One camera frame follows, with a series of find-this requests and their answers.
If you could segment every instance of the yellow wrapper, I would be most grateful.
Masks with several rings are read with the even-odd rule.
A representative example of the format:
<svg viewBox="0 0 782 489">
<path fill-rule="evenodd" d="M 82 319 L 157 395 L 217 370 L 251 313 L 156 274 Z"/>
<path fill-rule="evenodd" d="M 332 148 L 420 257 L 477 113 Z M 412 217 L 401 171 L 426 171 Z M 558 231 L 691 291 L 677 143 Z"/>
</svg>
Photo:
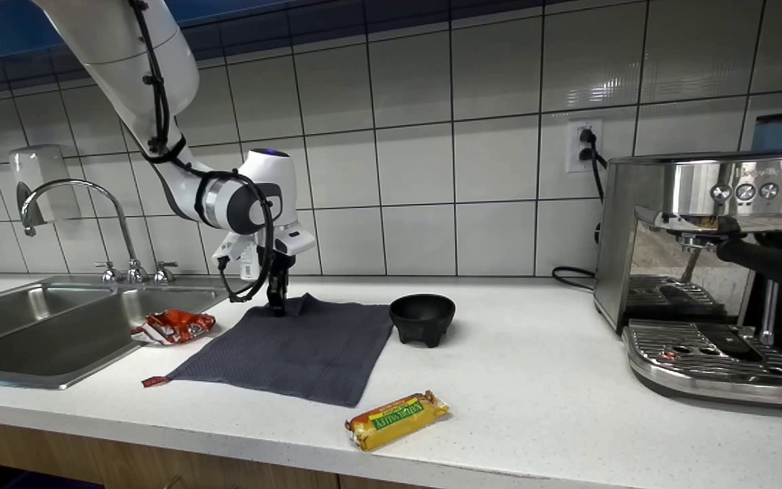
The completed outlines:
<svg viewBox="0 0 782 489">
<path fill-rule="evenodd" d="M 448 416 L 431 390 L 411 394 L 344 420 L 361 451 L 374 451 Z"/>
</svg>

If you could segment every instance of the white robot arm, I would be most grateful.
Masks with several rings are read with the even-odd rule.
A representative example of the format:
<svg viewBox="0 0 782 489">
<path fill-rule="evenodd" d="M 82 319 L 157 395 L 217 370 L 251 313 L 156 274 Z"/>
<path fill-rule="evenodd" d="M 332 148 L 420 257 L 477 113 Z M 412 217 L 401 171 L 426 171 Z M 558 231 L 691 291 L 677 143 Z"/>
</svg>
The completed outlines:
<svg viewBox="0 0 782 489">
<path fill-rule="evenodd" d="M 160 175 L 171 209 L 225 228 L 228 235 L 214 253 L 221 268 L 243 261 L 245 276 L 259 276 L 248 299 L 270 274 L 271 304 L 281 304 L 293 255 L 313 247 L 293 209 L 293 162 L 275 148 L 253 148 L 237 171 L 211 171 L 196 160 L 176 113 L 199 92 L 199 67 L 168 4 L 163 0 L 36 0 L 36 4 L 112 99 Z"/>
</svg>

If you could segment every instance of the white tile wall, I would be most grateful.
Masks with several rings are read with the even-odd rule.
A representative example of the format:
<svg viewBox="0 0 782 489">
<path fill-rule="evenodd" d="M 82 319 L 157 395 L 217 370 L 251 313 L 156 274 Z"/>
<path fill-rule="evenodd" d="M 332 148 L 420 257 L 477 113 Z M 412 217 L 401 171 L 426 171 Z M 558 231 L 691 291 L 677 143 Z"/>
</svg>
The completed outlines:
<svg viewBox="0 0 782 489">
<path fill-rule="evenodd" d="M 217 56 L 180 124 L 211 167 L 290 154 L 319 235 L 296 274 L 528 276 L 592 265 L 601 204 L 564 171 L 570 121 L 601 120 L 601 152 L 625 156 L 748 148 L 759 113 L 782 113 L 782 3 L 568 0 Z M 27 143 L 126 204 L 148 268 L 214 270 L 224 231 L 175 217 L 93 82 L 0 92 L 0 270 L 126 268 L 88 189 L 80 219 L 21 232 L 5 156 Z"/>
</svg>

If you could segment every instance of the black bowl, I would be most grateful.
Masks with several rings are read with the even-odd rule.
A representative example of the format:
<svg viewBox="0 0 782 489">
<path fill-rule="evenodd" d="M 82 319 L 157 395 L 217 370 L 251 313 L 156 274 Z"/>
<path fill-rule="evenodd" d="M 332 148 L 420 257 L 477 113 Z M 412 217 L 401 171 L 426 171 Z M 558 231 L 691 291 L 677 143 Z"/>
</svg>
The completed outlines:
<svg viewBox="0 0 782 489">
<path fill-rule="evenodd" d="M 448 296 L 416 292 L 392 304 L 392 319 L 399 332 L 399 341 L 423 341 L 438 348 L 454 318 L 454 302 Z"/>
</svg>

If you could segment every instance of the espresso machine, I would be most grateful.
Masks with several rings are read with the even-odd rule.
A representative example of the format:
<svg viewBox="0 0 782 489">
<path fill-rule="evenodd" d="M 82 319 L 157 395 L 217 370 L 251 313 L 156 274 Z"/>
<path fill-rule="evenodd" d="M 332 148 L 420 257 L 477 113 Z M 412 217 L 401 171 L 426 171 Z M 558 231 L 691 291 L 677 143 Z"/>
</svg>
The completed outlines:
<svg viewBox="0 0 782 489">
<path fill-rule="evenodd" d="M 658 390 L 782 405 L 782 152 L 611 160 L 596 304 Z M 744 322 L 756 276 L 763 319 Z"/>
</svg>

